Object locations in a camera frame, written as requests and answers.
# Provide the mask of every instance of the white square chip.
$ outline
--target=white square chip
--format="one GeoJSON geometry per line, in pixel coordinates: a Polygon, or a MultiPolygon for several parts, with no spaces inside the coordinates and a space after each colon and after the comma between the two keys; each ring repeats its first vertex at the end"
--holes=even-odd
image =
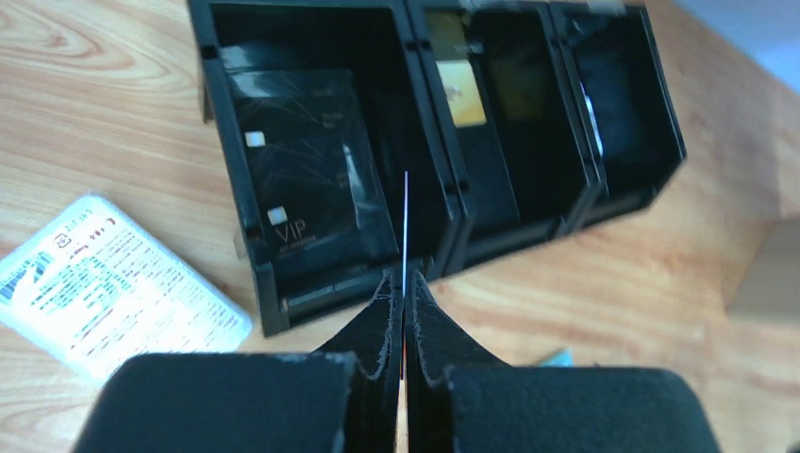
{"type": "Polygon", "coordinates": [[[264,133],[260,130],[244,133],[244,141],[247,143],[248,148],[260,148],[267,144],[264,139],[264,133]]]}
{"type": "Polygon", "coordinates": [[[286,210],[284,210],[282,206],[268,210],[267,216],[270,218],[270,223],[272,225],[282,224],[289,220],[289,216],[286,215],[286,210]]]}

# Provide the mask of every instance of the black plastic tray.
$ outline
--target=black plastic tray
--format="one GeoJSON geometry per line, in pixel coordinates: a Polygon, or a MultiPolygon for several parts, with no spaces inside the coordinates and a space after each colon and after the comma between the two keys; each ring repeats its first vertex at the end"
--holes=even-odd
{"type": "Polygon", "coordinates": [[[581,227],[650,206],[686,158],[647,9],[551,3],[581,124],[607,189],[581,227]],[[592,100],[603,152],[583,91],[592,100]]]}
{"type": "Polygon", "coordinates": [[[644,209],[686,157],[644,7],[414,0],[407,8],[468,217],[448,273],[644,209]],[[443,14],[463,23],[483,126],[458,128],[451,118],[431,33],[443,14]],[[508,113],[536,104],[546,112],[531,112],[535,119],[508,113]]]}
{"type": "MultiPolygon", "coordinates": [[[[433,279],[642,210],[686,158],[644,7],[189,5],[203,115],[216,118],[265,335],[367,300],[384,272],[400,265],[405,171],[410,267],[433,279]],[[448,41],[459,39],[463,45],[448,41]],[[396,253],[323,268],[309,262],[299,274],[270,259],[222,58],[244,42],[259,54],[261,69],[352,73],[393,230],[393,243],[375,240],[396,253]],[[474,74],[484,123],[456,125],[443,61],[474,74]]],[[[313,260],[295,264],[303,259],[313,260]]]]}
{"type": "Polygon", "coordinates": [[[440,277],[462,220],[456,183],[428,106],[425,78],[403,5],[339,1],[308,6],[285,1],[191,0],[190,12],[202,69],[204,116],[214,118],[230,175],[244,244],[253,268],[264,335],[372,295],[387,269],[400,265],[403,175],[409,174],[411,268],[440,277]],[[228,72],[221,55],[230,45],[262,42],[260,69],[349,70],[362,100],[374,162],[394,230],[396,249],[387,260],[355,260],[287,277],[270,260],[252,168],[237,124],[228,72]]]}

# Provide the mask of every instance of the black vip card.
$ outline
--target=black vip card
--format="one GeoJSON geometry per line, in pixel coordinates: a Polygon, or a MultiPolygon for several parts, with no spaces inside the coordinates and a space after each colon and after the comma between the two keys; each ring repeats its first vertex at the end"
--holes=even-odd
{"type": "Polygon", "coordinates": [[[358,229],[361,200],[355,198],[362,175],[375,171],[352,74],[246,71],[230,77],[273,256],[358,229]]]}
{"type": "Polygon", "coordinates": [[[357,227],[347,161],[336,134],[266,143],[250,153],[249,163],[274,256],[357,227]]]}

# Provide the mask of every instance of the black plastic frame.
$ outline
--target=black plastic frame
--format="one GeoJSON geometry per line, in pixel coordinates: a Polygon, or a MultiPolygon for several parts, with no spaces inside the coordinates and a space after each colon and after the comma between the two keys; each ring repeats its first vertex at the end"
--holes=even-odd
{"type": "Polygon", "coordinates": [[[239,214],[242,237],[253,271],[258,310],[264,336],[275,335],[334,310],[364,302],[370,298],[386,269],[398,268],[401,262],[382,263],[375,267],[333,270],[325,275],[310,276],[301,294],[279,294],[275,269],[267,259],[262,219],[255,190],[244,154],[226,72],[219,58],[219,40],[214,26],[212,8],[216,5],[293,6],[325,8],[388,8],[392,10],[395,26],[404,45],[411,88],[437,176],[442,184],[447,225],[437,250],[430,257],[415,260],[411,269],[420,269],[428,279],[446,274],[447,259],[456,237],[462,230],[464,209],[460,204],[458,185],[453,179],[448,159],[439,140],[437,120],[428,106],[427,88],[422,68],[416,56],[417,45],[400,0],[339,0],[335,5],[311,1],[281,0],[189,0],[189,10],[198,48],[201,90],[201,110],[205,121],[215,119],[230,176],[231,189],[239,214]]]}
{"type": "Polygon", "coordinates": [[[671,128],[675,137],[675,147],[677,149],[677,156],[675,156],[674,164],[665,168],[663,176],[660,180],[656,181],[651,187],[642,188],[638,191],[626,193],[623,196],[616,198],[605,198],[608,193],[599,193],[598,197],[592,201],[592,205],[584,212],[582,218],[579,219],[576,225],[578,229],[584,227],[592,227],[597,224],[606,222],[607,220],[614,219],[632,212],[644,210],[648,208],[660,194],[664,186],[669,182],[672,176],[683,160],[686,159],[686,144],[683,135],[677,122],[675,115],[675,107],[673,106],[672,98],[670,97],[667,88],[667,82],[664,77],[664,70],[661,65],[661,59],[658,54],[658,47],[656,46],[656,38],[653,34],[653,27],[650,23],[650,16],[647,13],[647,8],[642,5],[626,5],[620,6],[619,9],[609,8],[608,10],[592,9],[588,4],[568,3],[568,2],[551,2],[548,7],[551,11],[551,18],[553,19],[553,27],[558,35],[558,48],[562,55],[562,61],[565,64],[566,74],[569,77],[569,84],[577,106],[577,112],[580,116],[580,124],[586,138],[586,142],[592,148],[592,155],[596,158],[596,165],[603,178],[606,178],[606,171],[604,163],[600,157],[600,152],[594,132],[592,129],[592,120],[590,118],[589,110],[583,99],[583,93],[580,88],[581,80],[575,59],[573,57],[571,38],[572,31],[569,27],[569,21],[566,15],[570,13],[592,13],[592,14],[607,14],[607,15],[625,15],[625,16],[639,16],[642,20],[644,33],[648,40],[649,50],[653,57],[653,65],[658,77],[658,84],[660,88],[660,98],[664,101],[664,108],[667,110],[671,122],[671,128]]]}
{"type": "Polygon", "coordinates": [[[605,188],[604,175],[602,168],[597,166],[596,149],[590,148],[586,131],[582,130],[583,124],[577,110],[577,105],[569,84],[567,68],[563,61],[560,45],[557,39],[556,30],[550,19],[550,9],[547,3],[543,2],[497,2],[488,4],[481,9],[467,9],[464,4],[454,0],[415,0],[407,2],[408,16],[411,26],[420,41],[420,62],[425,69],[427,85],[430,90],[433,109],[436,111],[441,125],[442,140],[447,148],[451,167],[456,180],[459,181],[458,192],[463,200],[463,207],[466,216],[470,219],[462,224],[462,229],[456,241],[456,247],[447,265],[448,274],[454,274],[466,267],[472,267],[487,260],[492,260],[508,253],[512,253],[529,246],[546,243],[559,237],[571,234],[582,224],[587,210],[595,202],[597,196],[605,188]],[[451,119],[449,106],[445,96],[442,80],[438,76],[439,71],[436,60],[433,56],[429,41],[425,14],[428,10],[448,10],[477,12],[478,10],[502,10],[502,11],[528,11],[537,12],[542,20],[542,28],[549,41],[549,55],[553,68],[556,72],[558,88],[564,101],[564,107],[570,120],[574,139],[580,158],[583,162],[585,186],[581,194],[575,200],[573,207],[559,218],[548,221],[541,221],[536,224],[518,226],[514,229],[506,230],[500,234],[491,235],[477,241],[471,241],[476,212],[474,203],[471,200],[469,175],[464,162],[464,157],[460,150],[457,130],[451,119]]]}

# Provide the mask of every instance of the wood grain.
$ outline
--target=wood grain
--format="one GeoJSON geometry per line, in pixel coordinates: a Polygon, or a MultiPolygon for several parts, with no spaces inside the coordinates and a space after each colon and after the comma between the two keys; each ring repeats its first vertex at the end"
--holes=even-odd
{"type": "MultiPolygon", "coordinates": [[[[671,2],[648,3],[690,160],[646,214],[434,285],[512,363],[667,367],[725,451],[800,440],[800,328],[729,321],[770,222],[800,211],[800,98],[671,2]]],[[[0,0],[0,256],[86,191],[110,198],[255,313],[179,0],[0,0]]],[[[309,350],[347,310],[244,349],[309,350]]],[[[0,329],[0,449],[64,451],[96,389],[0,329]]]]}

